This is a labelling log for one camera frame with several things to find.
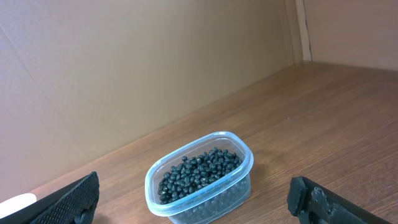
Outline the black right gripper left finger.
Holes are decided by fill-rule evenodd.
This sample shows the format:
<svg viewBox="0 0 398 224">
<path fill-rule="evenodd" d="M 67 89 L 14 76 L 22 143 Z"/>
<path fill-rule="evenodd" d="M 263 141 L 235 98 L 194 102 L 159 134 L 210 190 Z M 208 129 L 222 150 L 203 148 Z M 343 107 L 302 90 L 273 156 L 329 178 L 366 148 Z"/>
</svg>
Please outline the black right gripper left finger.
<svg viewBox="0 0 398 224">
<path fill-rule="evenodd" d="M 95 171 L 1 219 L 1 224 L 92 224 L 100 197 Z"/>
</svg>

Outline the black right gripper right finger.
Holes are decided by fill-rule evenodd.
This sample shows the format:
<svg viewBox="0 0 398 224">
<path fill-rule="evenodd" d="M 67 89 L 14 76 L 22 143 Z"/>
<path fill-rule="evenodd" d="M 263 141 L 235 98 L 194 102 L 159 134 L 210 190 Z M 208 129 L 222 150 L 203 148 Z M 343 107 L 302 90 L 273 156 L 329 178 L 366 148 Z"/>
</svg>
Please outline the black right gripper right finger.
<svg viewBox="0 0 398 224">
<path fill-rule="evenodd" d="M 289 212 L 304 223 L 389 224 L 306 177 L 293 177 L 287 196 Z"/>
</svg>

